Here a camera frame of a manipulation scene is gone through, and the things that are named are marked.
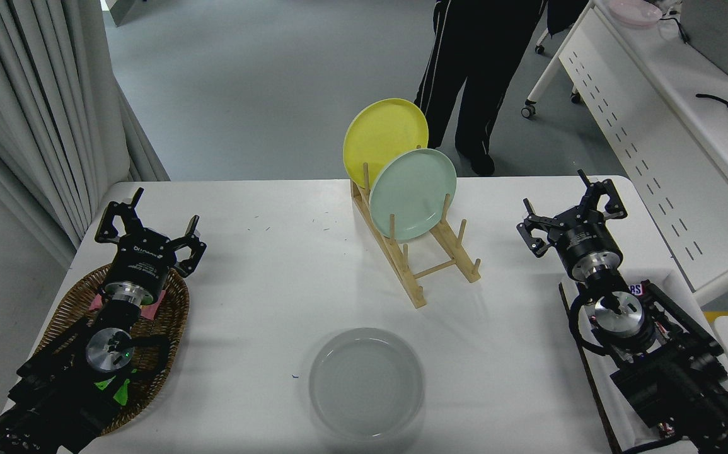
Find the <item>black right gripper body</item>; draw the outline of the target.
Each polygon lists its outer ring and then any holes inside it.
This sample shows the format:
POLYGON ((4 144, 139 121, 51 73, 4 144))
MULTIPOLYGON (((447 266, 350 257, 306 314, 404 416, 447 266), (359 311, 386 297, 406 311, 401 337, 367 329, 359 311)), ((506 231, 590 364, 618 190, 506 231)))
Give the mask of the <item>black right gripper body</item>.
POLYGON ((604 214, 557 216, 553 231, 560 234, 553 241, 563 267, 570 278, 587 278, 601 269, 618 269, 623 254, 606 227, 604 214))

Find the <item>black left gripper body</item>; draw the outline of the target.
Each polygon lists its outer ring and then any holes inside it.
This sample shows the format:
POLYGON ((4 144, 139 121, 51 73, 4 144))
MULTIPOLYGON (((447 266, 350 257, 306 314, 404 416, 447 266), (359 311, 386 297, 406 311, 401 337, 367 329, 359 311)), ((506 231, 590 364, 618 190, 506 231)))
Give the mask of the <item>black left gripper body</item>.
POLYGON ((118 241, 118 253, 107 273, 107 291, 118 284, 132 284, 157 297, 164 289, 170 269, 176 263, 168 247, 170 239, 156 231, 125 233, 118 241))

